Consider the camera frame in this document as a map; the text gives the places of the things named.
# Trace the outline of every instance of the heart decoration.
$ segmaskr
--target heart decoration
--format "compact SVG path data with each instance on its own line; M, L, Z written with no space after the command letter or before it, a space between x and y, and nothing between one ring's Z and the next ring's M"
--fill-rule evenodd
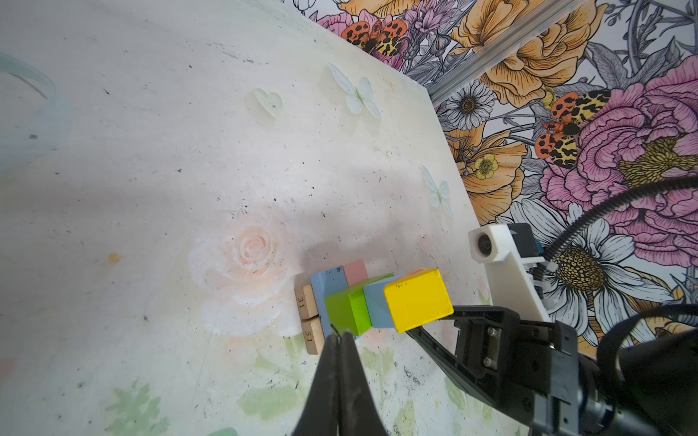
M267 93L261 88L255 88L254 93L257 101L260 102L262 107L267 112L269 112L269 115L273 116L274 118L278 118L279 114L281 113L281 108L283 107L281 96L275 92Z

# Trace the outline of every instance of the green block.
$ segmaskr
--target green block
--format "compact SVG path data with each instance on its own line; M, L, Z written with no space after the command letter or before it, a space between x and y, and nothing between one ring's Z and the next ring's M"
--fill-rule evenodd
M392 274L386 274L372 277L326 297L325 305L329 322L339 333L347 330L354 336L366 333L371 328L371 317L369 307L366 306L364 286L392 276Z

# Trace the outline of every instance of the pink peony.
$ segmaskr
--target pink peony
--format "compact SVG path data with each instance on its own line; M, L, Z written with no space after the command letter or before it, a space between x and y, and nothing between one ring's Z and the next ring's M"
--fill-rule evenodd
M320 18L317 23L329 29L335 35L342 36L342 32L351 24L354 24L354 19L350 13L342 12L339 15L326 15Z
M698 56L688 57L647 85L614 89L604 108L580 125L577 167L549 165L544 200L584 211L650 181L698 170ZM698 266L698 190L644 198L611 212L606 221L635 240L635 254L662 265Z

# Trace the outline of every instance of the light blue block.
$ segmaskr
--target light blue block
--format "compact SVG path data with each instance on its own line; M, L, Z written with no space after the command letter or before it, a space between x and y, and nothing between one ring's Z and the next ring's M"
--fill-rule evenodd
M388 302L385 299L383 288L400 277L388 277L370 285L364 286L364 296L366 297L366 306L369 307L369 316L371 317L371 326L377 329L394 328Z
M325 298L348 288L347 279L344 276L344 268L338 266L321 273L313 274L310 277L310 284L313 286L315 304L318 305L322 332L325 334L325 337L327 337L332 334L332 327L329 326L330 323L329 316L327 316Z

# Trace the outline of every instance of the wooden block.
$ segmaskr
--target wooden block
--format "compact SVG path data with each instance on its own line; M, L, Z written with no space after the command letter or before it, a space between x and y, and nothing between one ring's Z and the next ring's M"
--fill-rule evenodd
M363 260L355 260L343 265L343 268L347 286L353 286L369 279L369 273L366 272L366 265Z
M325 334L325 337L327 337L332 334L332 328L329 326L325 298L347 288L344 268L342 266L337 266L327 271L313 274L310 276L310 284L313 286L315 304L318 307L320 323L322 324L322 332Z
M309 320L318 314L318 305L315 303L312 285L303 285L296 288L296 304L301 320Z
M369 308L372 327L377 329L395 328L383 290L386 285L393 283L399 278L388 277L364 286L364 298L366 298L366 307Z
M339 333L350 331L354 336L361 336L371 328L371 316L366 306L364 286L388 277L392 277L392 274L364 280L325 297L329 321Z
M440 320L453 313L441 273L419 268L383 288L398 333Z
M303 329L303 338L306 341L308 354L320 354L322 347L325 345L325 335L322 334L320 317L301 321L301 328Z

